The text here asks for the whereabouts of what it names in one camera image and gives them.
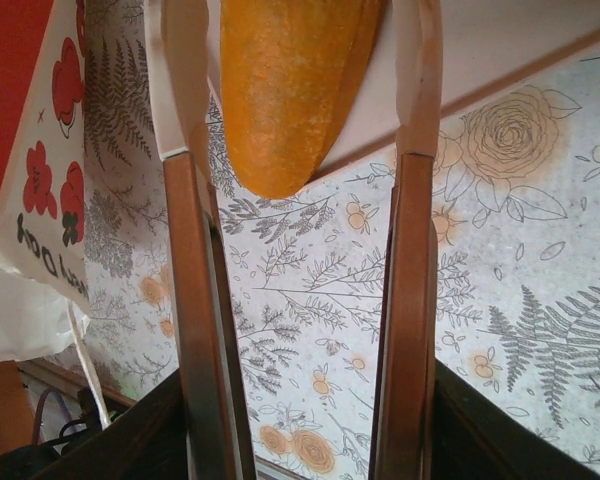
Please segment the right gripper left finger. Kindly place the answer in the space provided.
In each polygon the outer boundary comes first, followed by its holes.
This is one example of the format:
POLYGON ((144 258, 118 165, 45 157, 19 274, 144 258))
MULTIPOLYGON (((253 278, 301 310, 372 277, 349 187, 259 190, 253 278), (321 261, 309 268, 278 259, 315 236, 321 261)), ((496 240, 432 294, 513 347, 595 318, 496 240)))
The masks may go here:
POLYGON ((69 455, 66 479, 187 479, 180 373, 69 455))

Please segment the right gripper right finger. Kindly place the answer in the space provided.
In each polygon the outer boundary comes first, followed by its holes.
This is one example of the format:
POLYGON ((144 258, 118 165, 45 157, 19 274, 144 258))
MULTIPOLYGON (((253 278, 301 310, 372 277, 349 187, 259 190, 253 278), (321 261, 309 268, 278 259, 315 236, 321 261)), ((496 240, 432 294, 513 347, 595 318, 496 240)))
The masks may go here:
POLYGON ((435 366, 433 479, 599 479, 442 363, 435 366))

